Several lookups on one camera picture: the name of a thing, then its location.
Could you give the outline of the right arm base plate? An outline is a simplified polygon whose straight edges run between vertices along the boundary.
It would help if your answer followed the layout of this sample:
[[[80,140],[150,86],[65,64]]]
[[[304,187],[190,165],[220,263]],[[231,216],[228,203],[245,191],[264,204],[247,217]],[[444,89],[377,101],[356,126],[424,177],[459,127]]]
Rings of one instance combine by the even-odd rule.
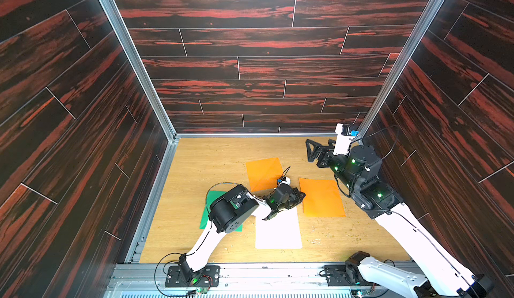
[[[325,265],[319,272],[329,287],[358,286],[371,287],[374,283],[366,281],[355,265]]]

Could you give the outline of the pale yellow paper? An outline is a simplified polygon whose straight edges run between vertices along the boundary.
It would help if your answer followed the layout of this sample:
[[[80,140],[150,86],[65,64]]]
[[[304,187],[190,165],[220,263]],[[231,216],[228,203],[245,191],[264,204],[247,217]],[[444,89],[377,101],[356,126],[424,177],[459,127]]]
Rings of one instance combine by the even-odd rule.
[[[279,212],[271,220],[256,219],[257,249],[300,249],[302,247],[297,208]]]

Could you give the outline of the orange paper sheet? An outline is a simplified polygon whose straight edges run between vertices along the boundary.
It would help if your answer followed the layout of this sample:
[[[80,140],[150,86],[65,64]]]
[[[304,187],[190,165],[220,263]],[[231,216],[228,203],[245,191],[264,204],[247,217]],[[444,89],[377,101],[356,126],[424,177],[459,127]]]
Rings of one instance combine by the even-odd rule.
[[[346,216],[341,193],[333,180],[300,178],[305,216],[315,218],[336,218]]]
[[[246,163],[251,192],[272,190],[282,176],[282,165],[277,157]]]

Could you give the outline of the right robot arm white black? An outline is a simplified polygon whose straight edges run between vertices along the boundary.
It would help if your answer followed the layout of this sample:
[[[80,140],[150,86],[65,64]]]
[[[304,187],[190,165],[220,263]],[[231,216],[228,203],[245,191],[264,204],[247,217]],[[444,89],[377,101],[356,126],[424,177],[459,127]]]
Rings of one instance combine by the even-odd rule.
[[[413,215],[400,194],[378,176],[383,158],[370,145],[354,145],[340,136],[322,145],[306,140],[307,159],[330,168],[337,182],[372,220],[387,230],[422,271],[387,265],[365,252],[346,262],[347,278],[376,283],[403,297],[486,297],[493,290],[485,275],[475,275],[458,262]]]

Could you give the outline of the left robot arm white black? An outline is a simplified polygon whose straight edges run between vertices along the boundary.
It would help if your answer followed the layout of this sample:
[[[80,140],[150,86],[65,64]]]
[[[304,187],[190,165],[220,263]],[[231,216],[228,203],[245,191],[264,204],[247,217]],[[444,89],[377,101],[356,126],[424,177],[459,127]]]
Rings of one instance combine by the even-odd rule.
[[[188,285],[195,285],[202,277],[208,259],[220,241],[250,217],[268,221],[281,212],[298,206],[306,193],[289,184],[279,184],[264,197],[253,195],[245,186],[237,184],[208,208],[208,222],[197,243],[179,258],[178,266]]]

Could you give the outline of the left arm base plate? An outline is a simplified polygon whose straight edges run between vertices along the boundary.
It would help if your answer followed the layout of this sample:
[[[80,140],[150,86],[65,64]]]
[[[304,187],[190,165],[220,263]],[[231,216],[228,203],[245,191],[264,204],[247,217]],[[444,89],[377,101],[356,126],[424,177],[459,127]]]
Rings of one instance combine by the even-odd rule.
[[[220,266],[207,265],[200,271],[185,272],[178,265],[172,265],[168,268],[167,279],[165,280],[166,288],[179,287],[218,287],[220,280]]]

